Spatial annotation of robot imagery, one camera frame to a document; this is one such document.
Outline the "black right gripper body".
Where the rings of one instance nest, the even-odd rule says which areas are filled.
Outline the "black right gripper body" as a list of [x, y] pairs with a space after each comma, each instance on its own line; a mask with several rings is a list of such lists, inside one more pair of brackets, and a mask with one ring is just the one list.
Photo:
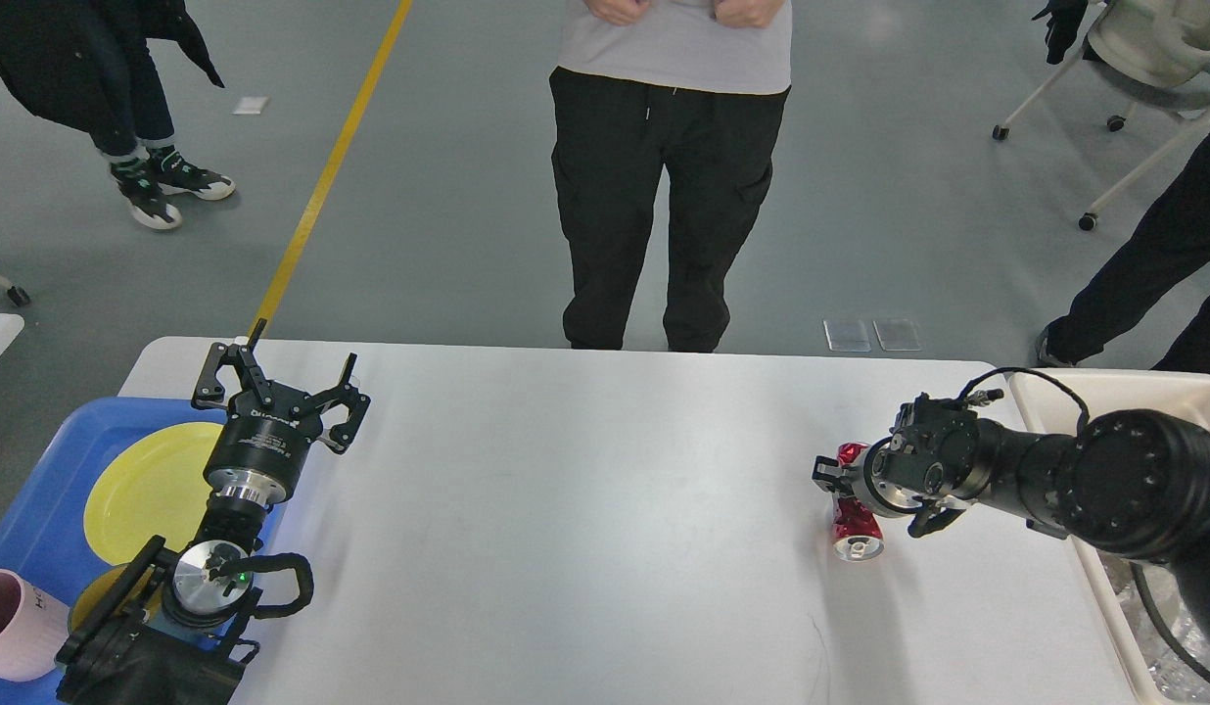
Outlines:
[[908, 518], [917, 514], [923, 507], [921, 499], [914, 499], [914, 492], [892, 485], [875, 467], [885, 460], [888, 443], [874, 443], [862, 450], [849, 463], [849, 489], [855, 499], [877, 518]]

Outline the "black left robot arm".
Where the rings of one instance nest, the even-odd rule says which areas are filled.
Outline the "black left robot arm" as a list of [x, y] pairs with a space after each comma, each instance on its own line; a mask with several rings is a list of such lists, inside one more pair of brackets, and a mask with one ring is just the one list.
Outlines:
[[56, 655], [64, 704], [226, 704], [260, 645], [252, 620], [286, 619], [311, 602], [309, 559], [267, 554], [260, 532], [295, 495], [310, 447], [346, 452], [371, 404], [351, 378], [309, 393], [257, 362], [258, 320], [247, 339], [215, 343], [192, 395], [226, 420], [204, 463], [209, 498], [194, 538], [172, 549], [154, 536], [83, 613]]

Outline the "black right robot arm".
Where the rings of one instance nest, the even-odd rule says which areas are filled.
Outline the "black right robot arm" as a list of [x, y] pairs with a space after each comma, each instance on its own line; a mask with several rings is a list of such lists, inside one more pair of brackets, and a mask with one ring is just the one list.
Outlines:
[[922, 539], [973, 504], [1002, 510], [1032, 531], [1133, 562], [1150, 622], [1210, 683], [1210, 671], [1163, 624], [1143, 580], [1145, 565], [1172, 573], [1210, 642], [1210, 432], [1152, 409], [1093, 418], [1076, 399], [1074, 437], [1044, 437], [978, 415], [1002, 397], [984, 389], [984, 378], [952, 399], [921, 394], [901, 405], [881, 441], [846, 443], [832, 458], [817, 458], [812, 478], [832, 495], [839, 553], [846, 561], [878, 554], [878, 518], [909, 518], [909, 534]]

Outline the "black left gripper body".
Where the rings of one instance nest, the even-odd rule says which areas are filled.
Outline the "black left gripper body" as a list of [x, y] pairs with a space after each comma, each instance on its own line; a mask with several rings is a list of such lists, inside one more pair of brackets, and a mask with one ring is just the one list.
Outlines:
[[204, 482], [217, 493], [275, 505], [295, 495], [319, 416], [296, 418], [309, 393], [273, 385], [267, 393], [243, 391], [226, 404], [226, 420], [206, 461]]

